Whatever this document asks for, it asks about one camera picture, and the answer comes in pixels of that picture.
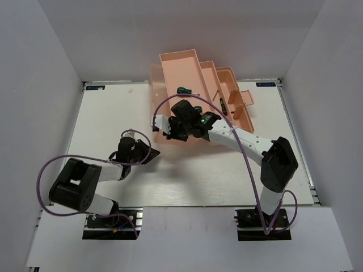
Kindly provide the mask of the green black screwdriver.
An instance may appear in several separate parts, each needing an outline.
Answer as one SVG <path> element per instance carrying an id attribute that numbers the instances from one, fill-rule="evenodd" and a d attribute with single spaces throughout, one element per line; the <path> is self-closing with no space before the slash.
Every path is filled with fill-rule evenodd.
<path id="1" fill-rule="evenodd" d="M 226 105 L 223 101 L 222 98 L 220 98 L 220 106 L 221 106 L 221 110 L 222 110 L 222 113 L 227 116 L 228 115 L 228 112 L 227 112 L 227 109 L 226 109 Z"/>
<path id="2" fill-rule="evenodd" d="M 194 109 L 195 109 L 196 111 L 198 111 L 199 113 L 201 113 L 201 112 L 202 112 L 202 107 L 201 107 L 201 106 L 195 106 L 195 107 L 194 107 Z"/>

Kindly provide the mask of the stubby green screwdriver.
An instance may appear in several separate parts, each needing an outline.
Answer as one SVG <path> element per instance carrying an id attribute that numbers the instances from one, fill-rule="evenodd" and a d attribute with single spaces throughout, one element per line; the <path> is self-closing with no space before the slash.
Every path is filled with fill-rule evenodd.
<path id="1" fill-rule="evenodd" d="M 197 96 L 199 96 L 199 95 L 200 95 L 199 93 L 192 92 L 192 90 L 187 89 L 187 88 L 184 88 L 184 87 L 178 87 L 178 88 L 177 88 L 177 93 L 178 93 L 178 94 L 190 94 L 190 95 L 197 95 Z"/>

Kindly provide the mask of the pink plastic tool box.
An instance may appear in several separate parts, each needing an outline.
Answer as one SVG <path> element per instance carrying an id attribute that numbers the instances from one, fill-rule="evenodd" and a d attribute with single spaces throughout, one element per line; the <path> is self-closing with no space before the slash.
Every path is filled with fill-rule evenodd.
<path id="1" fill-rule="evenodd" d="M 226 112 L 233 126 L 249 133 L 255 131 L 247 107 L 254 104 L 250 91 L 241 91 L 230 67 L 215 67 L 213 61 L 200 62 L 194 49 L 160 55 L 160 64 L 150 68 L 149 90 L 151 113 L 172 116 L 171 107 L 180 99 L 174 97 L 179 87 L 184 87 L 199 95 L 188 101 L 200 106 L 203 112 L 214 112 L 212 106 L 203 99 Z"/>

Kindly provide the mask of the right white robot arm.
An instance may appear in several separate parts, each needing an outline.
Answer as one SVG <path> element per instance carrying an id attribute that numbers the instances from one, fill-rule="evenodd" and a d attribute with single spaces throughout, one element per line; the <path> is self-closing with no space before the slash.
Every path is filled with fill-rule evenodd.
<path id="1" fill-rule="evenodd" d="M 240 128 L 231 128 L 221 116 L 205 112 L 199 113 L 188 100 L 176 103 L 169 118 L 168 139 L 186 141 L 191 135 L 208 142 L 240 151 L 238 142 L 248 158 L 261 167 L 260 181 L 263 190 L 260 195 L 260 209 L 257 221 L 269 226 L 277 218 L 276 209 L 288 182 L 298 168 L 298 162 L 290 142 L 283 137 L 277 140 L 261 138 Z"/>

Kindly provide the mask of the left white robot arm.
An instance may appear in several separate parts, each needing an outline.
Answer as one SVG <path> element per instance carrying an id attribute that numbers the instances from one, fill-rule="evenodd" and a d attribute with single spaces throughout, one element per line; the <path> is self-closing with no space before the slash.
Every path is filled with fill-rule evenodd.
<path id="1" fill-rule="evenodd" d="M 99 214 L 102 222 L 114 226 L 120 219 L 119 206 L 95 193 L 98 183 L 123 180 L 133 165 L 147 164 L 159 154 L 140 139 L 122 137 L 118 150 L 103 165 L 70 158 L 52 185 L 49 199 L 81 213 Z"/>

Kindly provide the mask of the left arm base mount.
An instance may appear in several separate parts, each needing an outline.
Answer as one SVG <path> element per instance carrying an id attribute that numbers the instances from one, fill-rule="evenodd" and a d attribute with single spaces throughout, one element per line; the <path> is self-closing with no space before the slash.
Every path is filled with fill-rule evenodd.
<path id="1" fill-rule="evenodd" d="M 129 219 L 114 216 L 112 218 L 99 218 L 95 215 L 86 216 L 83 229 L 83 240 L 136 240 L 131 220 L 139 235 L 142 228 L 143 208 L 120 209 L 119 213 Z"/>

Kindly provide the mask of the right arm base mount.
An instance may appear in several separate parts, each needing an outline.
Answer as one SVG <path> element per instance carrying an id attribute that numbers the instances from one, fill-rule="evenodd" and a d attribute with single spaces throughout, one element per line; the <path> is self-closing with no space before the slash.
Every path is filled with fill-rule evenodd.
<path id="1" fill-rule="evenodd" d="M 237 223 L 238 241 L 287 241 L 291 240 L 288 216 L 285 209 L 281 209 L 269 235 L 263 231 L 257 209 L 237 209 L 234 219 Z"/>

